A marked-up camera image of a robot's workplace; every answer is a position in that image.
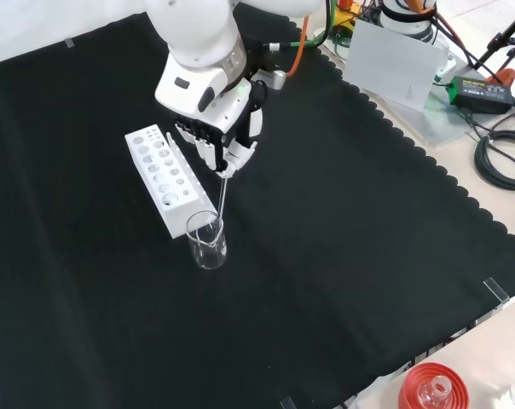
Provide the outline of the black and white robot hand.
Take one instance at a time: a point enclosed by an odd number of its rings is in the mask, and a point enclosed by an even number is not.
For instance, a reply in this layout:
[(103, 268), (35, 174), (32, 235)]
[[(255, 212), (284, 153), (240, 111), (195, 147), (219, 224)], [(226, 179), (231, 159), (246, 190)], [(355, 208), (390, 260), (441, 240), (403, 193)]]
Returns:
[(186, 142), (195, 146), (210, 170), (228, 179), (255, 153), (267, 94), (264, 81), (242, 79), (212, 101), (200, 118), (178, 115), (175, 128)]

